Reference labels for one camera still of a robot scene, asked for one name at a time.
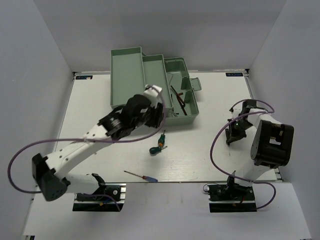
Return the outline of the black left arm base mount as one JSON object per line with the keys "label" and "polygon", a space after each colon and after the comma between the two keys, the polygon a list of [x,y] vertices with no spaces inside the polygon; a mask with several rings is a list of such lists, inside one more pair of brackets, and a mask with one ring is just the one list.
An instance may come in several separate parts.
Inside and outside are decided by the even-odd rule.
{"label": "black left arm base mount", "polygon": [[125,183],[111,183],[98,196],[78,193],[74,197],[73,212],[120,212],[126,198]]}

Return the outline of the long brown hex key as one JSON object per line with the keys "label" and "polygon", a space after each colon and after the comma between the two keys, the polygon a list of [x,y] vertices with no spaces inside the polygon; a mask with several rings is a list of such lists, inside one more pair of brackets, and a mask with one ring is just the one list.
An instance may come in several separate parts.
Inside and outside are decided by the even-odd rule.
{"label": "long brown hex key", "polygon": [[184,115],[187,116],[188,114],[187,114],[187,112],[186,112],[186,110],[185,110],[185,107],[181,107],[181,109],[182,109]]}

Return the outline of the brown hex key front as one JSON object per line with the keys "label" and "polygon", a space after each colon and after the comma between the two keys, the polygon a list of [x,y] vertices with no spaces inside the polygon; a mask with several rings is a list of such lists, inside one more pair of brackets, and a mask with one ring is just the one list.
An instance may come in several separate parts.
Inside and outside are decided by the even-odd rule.
{"label": "brown hex key front", "polygon": [[172,85],[171,85],[170,87],[171,87],[171,89],[173,90],[173,92],[175,93],[176,98],[177,98],[179,104],[180,104],[181,106],[185,107],[186,104],[185,104],[184,100],[180,97],[179,93],[175,90],[175,88],[174,88]]}

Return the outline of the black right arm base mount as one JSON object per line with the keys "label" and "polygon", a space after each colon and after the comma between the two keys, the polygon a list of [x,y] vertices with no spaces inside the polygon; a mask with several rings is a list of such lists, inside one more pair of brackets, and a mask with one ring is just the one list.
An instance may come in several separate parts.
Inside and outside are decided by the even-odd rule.
{"label": "black right arm base mount", "polygon": [[208,195],[211,213],[257,212],[255,194],[252,187],[231,191],[226,184],[205,184],[203,191]]}

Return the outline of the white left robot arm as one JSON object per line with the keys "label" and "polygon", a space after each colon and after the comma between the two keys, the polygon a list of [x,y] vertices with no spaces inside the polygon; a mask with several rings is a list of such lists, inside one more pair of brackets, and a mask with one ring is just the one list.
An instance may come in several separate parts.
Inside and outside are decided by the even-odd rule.
{"label": "white left robot arm", "polygon": [[57,200],[65,193],[82,194],[99,200],[106,196],[106,183],[97,173],[71,174],[81,162],[124,138],[140,126],[159,129],[163,126],[165,101],[162,88],[146,85],[142,94],[131,97],[125,105],[114,108],[82,138],[46,156],[32,158],[32,176],[46,201]]}

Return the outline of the mint green plastic toolbox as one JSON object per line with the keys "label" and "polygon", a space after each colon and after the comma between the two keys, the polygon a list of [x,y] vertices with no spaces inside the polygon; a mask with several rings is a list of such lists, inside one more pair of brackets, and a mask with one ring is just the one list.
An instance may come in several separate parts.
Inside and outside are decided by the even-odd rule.
{"label": "mint green plastic toolbox", "polygon": [[[202,89],[199,78],[192,78],[183,57],[164,58],[163,55],[145,55],[142,48],[113,49],[110,52],[110,106],[118,107],[127,103],[135,94],[140,94],[146,85],[162,88],[166,105],[165,125],[190,125],[199,115],[196,91]],[[183,93],[184,115],[176,94]]]}

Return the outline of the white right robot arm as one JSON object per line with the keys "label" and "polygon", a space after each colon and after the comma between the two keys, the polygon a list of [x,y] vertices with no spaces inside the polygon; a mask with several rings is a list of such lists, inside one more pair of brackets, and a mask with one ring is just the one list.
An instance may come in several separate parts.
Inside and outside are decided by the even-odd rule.
{"label": "white right robot arm", "polygon": [[226,195],[233,200],[242,196],[244,188],[251,187],[265,172],[286,166],[291,157],[294,127],[275,120],[265,108],[257,106],[257,102],[255,99],[245,99],[241,109],[232,106],[229,110],[232,118],[228,120],[230,125],[225,130],[228,146],[246,138],[249,128],[256,129],[250,160],[232,173],[233,177],[228,179],[233,182],[225,187]]}

